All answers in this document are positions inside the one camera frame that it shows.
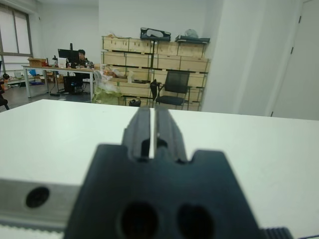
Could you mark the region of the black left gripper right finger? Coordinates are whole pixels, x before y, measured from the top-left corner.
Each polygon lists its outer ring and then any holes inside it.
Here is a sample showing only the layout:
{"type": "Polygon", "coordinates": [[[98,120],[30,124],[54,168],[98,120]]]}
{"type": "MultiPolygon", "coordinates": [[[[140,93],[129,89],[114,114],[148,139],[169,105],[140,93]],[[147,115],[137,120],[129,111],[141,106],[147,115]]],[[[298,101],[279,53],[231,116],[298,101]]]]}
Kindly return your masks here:
{"type": "Polygon", "coordinates": [[[170,114],[162,107],[155,108],[154,150],[157,155],[160,148],[164,148],[169,159],[176,163],[187,163],[182,133],[170,114]]]}

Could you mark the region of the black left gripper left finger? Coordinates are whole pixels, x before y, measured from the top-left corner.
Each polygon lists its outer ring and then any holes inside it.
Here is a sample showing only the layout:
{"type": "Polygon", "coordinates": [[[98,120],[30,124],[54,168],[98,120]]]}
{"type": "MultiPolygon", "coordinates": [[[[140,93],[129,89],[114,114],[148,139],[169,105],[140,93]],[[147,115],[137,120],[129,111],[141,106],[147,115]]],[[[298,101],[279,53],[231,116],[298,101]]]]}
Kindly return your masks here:
{"type": "Polygon", "coordinates": [[[124,130],[122,145],[130,160],[148,160],[151,141],[151,114],[149,108],[139,108],[124,130]]]}

